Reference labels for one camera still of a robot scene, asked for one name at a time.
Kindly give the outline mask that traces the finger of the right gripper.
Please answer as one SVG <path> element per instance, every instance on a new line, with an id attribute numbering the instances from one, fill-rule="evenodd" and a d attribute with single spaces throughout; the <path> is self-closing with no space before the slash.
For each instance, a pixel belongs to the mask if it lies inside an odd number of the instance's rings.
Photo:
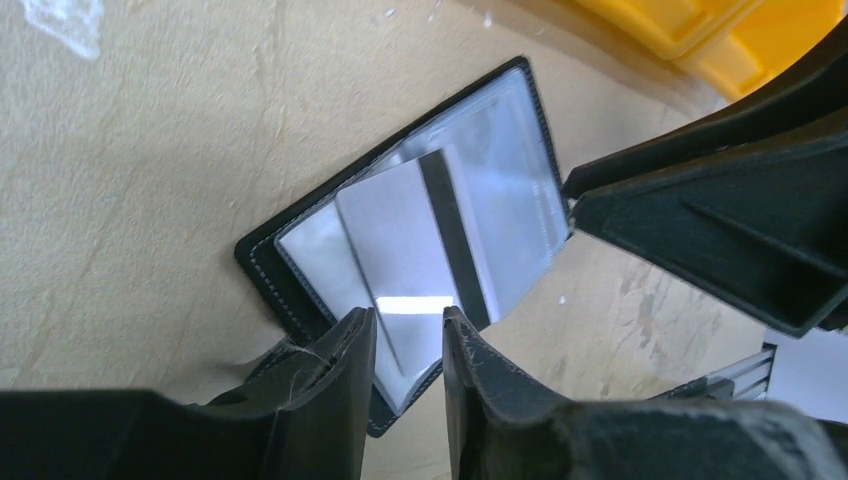
<path id="1" fill-rule="evenodd" d="M 847 106 L 847 21 L 764 86 L 700 120 L 571 171 L 569 199 L 811 123 Z"/>
<path id="2" fill-rule="evenodd" d="M 847 302 L 847 136 L 775 138 L 583 194 L 576 227 L 801 337 Z"/>

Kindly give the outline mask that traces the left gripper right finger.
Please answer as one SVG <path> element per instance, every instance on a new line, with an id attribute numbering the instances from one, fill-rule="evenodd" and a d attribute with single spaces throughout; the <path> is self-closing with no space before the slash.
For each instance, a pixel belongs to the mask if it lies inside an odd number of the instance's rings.
<path id="1" fill-rule="evenodd" d="M 443 373 L 456 479 L 843 479 L 847 428 L 777 402 L 577 402 L 444 311 Z"/>

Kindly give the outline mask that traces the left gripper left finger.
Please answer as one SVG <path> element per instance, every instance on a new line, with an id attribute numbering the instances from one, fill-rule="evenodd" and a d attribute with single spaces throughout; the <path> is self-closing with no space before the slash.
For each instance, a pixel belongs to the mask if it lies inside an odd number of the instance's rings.
<path id="1" fill-rule="evenodd" d="M 356 308 L 308 349 L 265 360 L 206 405 L 152 390 L 5 391 L 5 479 L 356 479 L 376 315 Z"/>

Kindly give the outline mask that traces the white card black stripe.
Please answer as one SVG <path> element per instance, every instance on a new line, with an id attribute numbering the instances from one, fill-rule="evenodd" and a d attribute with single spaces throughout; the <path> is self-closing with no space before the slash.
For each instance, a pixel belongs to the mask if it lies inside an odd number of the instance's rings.
<path id="1" fill-rule="evenodd" d="M 403 374 L 441 358 L 446 308 L 462 308 L 477 328 L 489 325 L 443 151 L 346 187 L 335 203 Z"/>

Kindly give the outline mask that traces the black leather card holder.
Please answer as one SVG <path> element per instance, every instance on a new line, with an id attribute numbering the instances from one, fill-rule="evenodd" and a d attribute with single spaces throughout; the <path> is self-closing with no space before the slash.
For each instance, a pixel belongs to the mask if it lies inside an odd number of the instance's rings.
<path id="1" fill-rule="evenodd" d="M 405 375 L 335 203 L 359 181 L 441 150 L 491 316 L 514 310 L 570 231 L 561 176 L 529 60 L 515 57 L 354 160 L 242 238 L 234 255 L 295 341 L 312 344 L 355 308 L 376 314 L 367 433 L 381 437 L 441 374 Z"/>

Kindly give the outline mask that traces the middle yellow bin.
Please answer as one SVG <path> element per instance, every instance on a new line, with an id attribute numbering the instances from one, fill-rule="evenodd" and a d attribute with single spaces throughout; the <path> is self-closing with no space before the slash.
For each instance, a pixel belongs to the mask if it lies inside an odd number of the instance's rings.
<path id="1" fill-rule="evenodd" d="M 846 8 L 841 0 L 760 1 L 673 63 L 733 103 L 797 62 Z"/>

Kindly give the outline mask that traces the yellow bin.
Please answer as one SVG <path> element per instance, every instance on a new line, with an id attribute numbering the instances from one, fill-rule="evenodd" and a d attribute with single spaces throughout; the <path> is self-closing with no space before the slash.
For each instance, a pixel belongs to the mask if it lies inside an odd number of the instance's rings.
<path id="1" fill-rule="evenodd" d="M 846 8 L 841 0 L 760 1 L 673 63 L 733 103 L 797 62 Z"/>
<path id="2" fill-rule="evenodd" d="M 578 0 L 658 57 L 683 56 L 759 5 L 749 0 Z"/>

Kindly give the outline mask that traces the left yellow bin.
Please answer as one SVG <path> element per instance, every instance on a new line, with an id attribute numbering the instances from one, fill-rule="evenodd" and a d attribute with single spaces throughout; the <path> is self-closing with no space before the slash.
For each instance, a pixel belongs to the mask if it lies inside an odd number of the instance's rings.
<path id="1" fill-rule="evenodd" d="M 578 0 L 658 57 L 683 56 L 759 5 L 749 0 Z"/>

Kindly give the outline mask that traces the aluminium frame rail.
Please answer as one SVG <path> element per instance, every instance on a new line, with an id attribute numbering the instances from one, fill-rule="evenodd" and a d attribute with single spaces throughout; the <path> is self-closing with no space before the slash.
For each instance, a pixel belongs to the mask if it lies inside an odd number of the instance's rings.
<path id="1" fill-rule="evenodd" d="M 654 399 L 762 400 L 766 397 L 776 346 L 654 396 Z"/>

